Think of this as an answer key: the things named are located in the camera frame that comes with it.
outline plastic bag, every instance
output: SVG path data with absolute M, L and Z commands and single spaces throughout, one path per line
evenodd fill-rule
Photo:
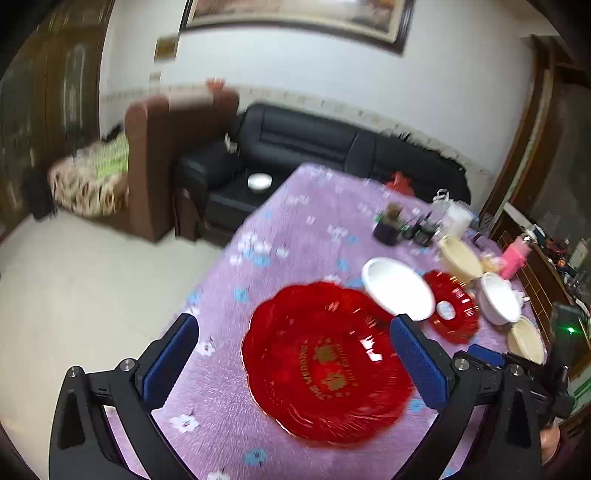
M 414 190 L 410 186 L 410 179 L 406 178 L 399 171 L 392 175 L 392 181 L 389 181 L 386 186 L 390 190 L 402 193 L 408 197 L 414 197 Z

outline tile floor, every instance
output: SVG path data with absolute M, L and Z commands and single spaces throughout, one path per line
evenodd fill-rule
M 41 480 L 68 367 L 114 368 L 169 325 L 222 250 L 159 244 L 60 212 L 0 245 L 0 421 Z

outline framed picture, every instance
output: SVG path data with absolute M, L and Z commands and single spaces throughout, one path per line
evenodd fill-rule
M 189 0 L 181 31 L 234 25 L 306 28 L 402 53 L 414 0 Z

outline red plate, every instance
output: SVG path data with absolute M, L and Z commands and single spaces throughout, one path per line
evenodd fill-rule
M 371 437 L 402 415 L 413 387 L 390 343 L 391 319 L 357 290 L 284 288 L 256 308 L 244 337 L 252 396 L 298 437 Z
M 435 312 L 429 322 L 451 343 L 466 343 L 478 330 L 478 305 L 454 277 L 439 270 L 423 276 L 435 297 Z

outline white wall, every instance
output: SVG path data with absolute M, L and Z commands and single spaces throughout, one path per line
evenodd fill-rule
M 294 90 L 400 120 L 497 175 L 524 104 L 531 54 L 517 20 L 492 0 L 416 0 L 402 56 L 358 41 L 280 28 L 181 35 L 177 58 L 154 64 L 185 0 L 117 0 L 103 52 L 102 96 L 208 77 Z

